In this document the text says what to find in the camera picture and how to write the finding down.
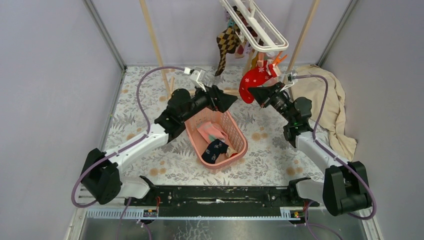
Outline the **pink laundry basket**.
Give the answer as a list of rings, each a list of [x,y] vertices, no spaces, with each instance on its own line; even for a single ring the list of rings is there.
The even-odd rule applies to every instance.
[[[229,111],[203,109],[185,122],[186,132],[200,162],[220,170],[245,156],[246,137]]]

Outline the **red snowflake sock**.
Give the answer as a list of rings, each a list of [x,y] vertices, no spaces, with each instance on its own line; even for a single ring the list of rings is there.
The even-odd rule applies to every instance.
[[[282,74],[280,68],[274,64],[256,66],[249,70],[241,79],[239,84],[239,95],[246,104],[254,101],[253,95],[249,92],[249,88],[254,87],[270,87],[277,83],[279,76]]]

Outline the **pink patterned sock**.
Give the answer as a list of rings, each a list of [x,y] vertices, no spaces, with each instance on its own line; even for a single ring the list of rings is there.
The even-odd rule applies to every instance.
[[[199,124],[197,126],[197,131],[208,144],[215,141],[216,139],[219,139],[225,143],[228,139],[228,135],[224,129],[219,124],[211,121]]]

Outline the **navy sock red cuff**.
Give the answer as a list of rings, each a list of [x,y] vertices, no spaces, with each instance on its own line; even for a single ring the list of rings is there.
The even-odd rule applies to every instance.
[[[238,153],[235,149],[217,138],[207,146],[201,155],[201,159],[208,164],[215,164],[218,157],[223,154],[225,154],[228,158],[231,158],[236,156]]]

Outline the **wooden clothes rack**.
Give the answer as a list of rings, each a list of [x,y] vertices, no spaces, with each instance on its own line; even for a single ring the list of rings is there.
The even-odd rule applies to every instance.
[[[129,64],[156,64],[144,14],[139,1],[133,1],[128,15],[134,23],[134,51],[125,59]],[[326,17],[327,2],[322,0],[307,31],[303,25],[310,0],[259,0],[257,5],[288,40],[292,55],[300,36],[303,44],[296,58],[298,64],[316,63],[333,32],[336,16]],[[148,0],[157,47],[165,65],[213,65],[219,62],[217,35],[225,27],[225,9],[217,0]]]

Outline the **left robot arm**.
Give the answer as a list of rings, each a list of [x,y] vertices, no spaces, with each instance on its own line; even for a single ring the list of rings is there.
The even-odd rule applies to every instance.
[[[145,134],[108,151],[92,149],[87,154],[78,182],[100,205],[116,197],[136,198],[144,206],[152,204],[154,190],[141,178],[125,180],[124,170],[138,157],[177,138],[186,130],[185,123],[202,110],[225,113],[237,99],[216,85],[204,89],[197,87],[194,95],[184,88],[174,90],[165,110],[148,126]]]

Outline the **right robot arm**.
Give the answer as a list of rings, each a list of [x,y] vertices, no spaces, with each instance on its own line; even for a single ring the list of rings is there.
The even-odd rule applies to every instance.
[[[310,178],[290,181],[287,201],[293,206],[301,205],[306,199],[316,201],[333,216],[352,216],[356,211],[372,208],[370,215],[374,216],[377,205],[365,166],[339,156],[317,138],[316,129],[309,125],[312,101],[306,97],[292,101],[284,87],[278,82],[269,87],[250,87],[248,91],[262,108],[271,106],[287,120],[283,127],[284,138],[324,174],[323,182]]]

